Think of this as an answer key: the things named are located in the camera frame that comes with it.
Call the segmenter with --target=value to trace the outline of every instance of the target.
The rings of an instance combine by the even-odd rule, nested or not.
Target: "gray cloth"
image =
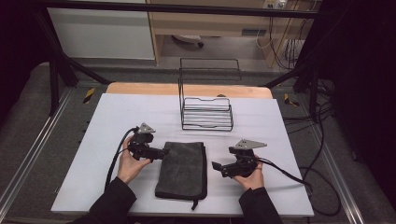
[[[160,198],[197,201],[206,197],[206,154],[204,143],[166,142],[155,195]]]

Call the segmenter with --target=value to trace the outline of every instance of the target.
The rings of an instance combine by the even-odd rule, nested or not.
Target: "white table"
[[[154,196],[161,161],[145,169],[129,185],[137,196],[130,210],[137,216],[240,217],[238,203],[242,188],[231,178],[213,170],[211,162],[235,162],[228,147],[242,138],[264,142],[268,147],[255,154],[301,178],[276,100],[232,98],[234,126],[231,132],[182,131],[178,96],[105,93],[94,112],[78,153],[51,208],[52,212],[81,214],[89,211],[103,193],[106,174],[125,132],[142,122],[156,129],[151,147],[163,148],[166,141],[204,142],[207,156],[207,197],[195,211],[191,202]],[[263,167],[265,186],[282,217],[312,217],[311,203],[303,185],[273,167]]]

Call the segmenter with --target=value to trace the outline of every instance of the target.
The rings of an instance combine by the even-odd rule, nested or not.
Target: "wire dish rack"
[[[233,129],[233,108],[230,99],[225,96],[186,97],[184,84],[238,80],[241,80],[241,73],[236,59],[181,58],[178,95],[182,129],[230,132]]]

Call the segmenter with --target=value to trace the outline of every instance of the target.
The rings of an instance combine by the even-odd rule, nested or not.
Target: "gray pad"
[[[155,196],[194,201],[207,195],[206,154],[204,143],[166,142],[169,154],[163,158]]]

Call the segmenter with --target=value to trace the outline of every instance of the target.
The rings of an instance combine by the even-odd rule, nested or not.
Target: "hand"
[[[257,162],[257,167],[253,173],[248,177],[236,175],[233,177],[238,182],[244,191],[248,189],[259,189],[264,187],[264,176],[262,175],[262,162]]]
[[[122,144],[122,149],[128,148],[128,143],[131,141],[132,136],[125,139]],[[128,149],[123,150],[120,155],[119,172],[117,177],[122,180],[125,184],[129,184],[145,167],[151,163],[150,159],[143,161],[137,161],[129,152]]]

